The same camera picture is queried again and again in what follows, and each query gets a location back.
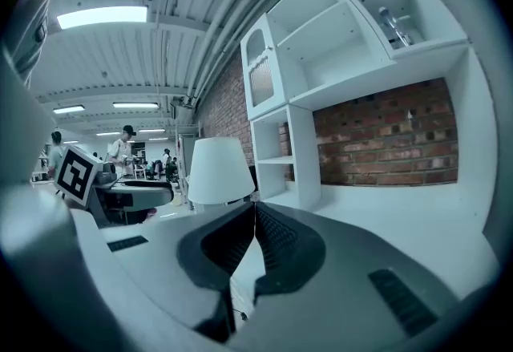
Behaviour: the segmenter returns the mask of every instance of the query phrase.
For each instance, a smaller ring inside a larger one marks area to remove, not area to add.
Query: ceiling light
[[[163,128],[155,129],[155,130],[139,130],[139,132],[166,132]]]
[[[75,11],[59,15],[57,20],[63,30],[67,28],[97,24],[100,22],[146,22],[147,7],[119,6]]]
[[[112,103],[115,108],[158,108],[158,103]]]
[[[55,114],[66,114],[67,112],[84,111],[83,105],[72,105],[70,107],[54,108]]]

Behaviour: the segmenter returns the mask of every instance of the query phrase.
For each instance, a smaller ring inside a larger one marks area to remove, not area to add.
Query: white lamp shade
[[[192,153],[188,198],[197,204],[222,204],[255,191],[238,138],[197,140]]]

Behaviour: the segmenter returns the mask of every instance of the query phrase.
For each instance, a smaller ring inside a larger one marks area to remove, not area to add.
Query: shelving unit
[[[411,46],[390,43],[398,40],[381,7]],[[448,76],[469,46],[441,0],[278,2],[241,41],[261,199],[304,209],[321,199],[313,111]],[[285,122],[292,155],[283,157]],[[284,165],[293,166],[294,182],[285,182]]]

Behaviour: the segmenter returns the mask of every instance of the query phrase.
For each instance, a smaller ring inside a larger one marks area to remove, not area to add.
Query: ceiling
[[[193,110],[182,107],[184,96],[189,86],[194,93],[202,68],[210,69],[204,60],[212,56],[211,44],[223,34],[226,20],[238,4],[233,0],[230,6],[224,6],[224,2],[51,0],[48,37],[30,79],[30,91],[55,117],[58,128],[77,135],[95,136],[97,132],[119,131],[130,124],[136,131],[164,127],[172,137],[177,124],[192,122]],[[239,22],[252,10],[251,4],[240,14],[240,20],[229,23],[233,31],[241,27]],[[58,15],[73,11],[130,5],[147,6],[148,21],[69,30],[60,30],[57,23]],[[225,9],[225,14],[218,14],[220,8]],[[209,29],[212,39],[203,43]],[[230,34],[225,31],[224,36],[232,37],[232,30]],[[219,53],[225,59],[230,55]],[[113,101],[153,101],[160,108],[119,110],[113,108]],[[77,104],[83,105],[85,111],[65,115],[52,112],[57,107]]]

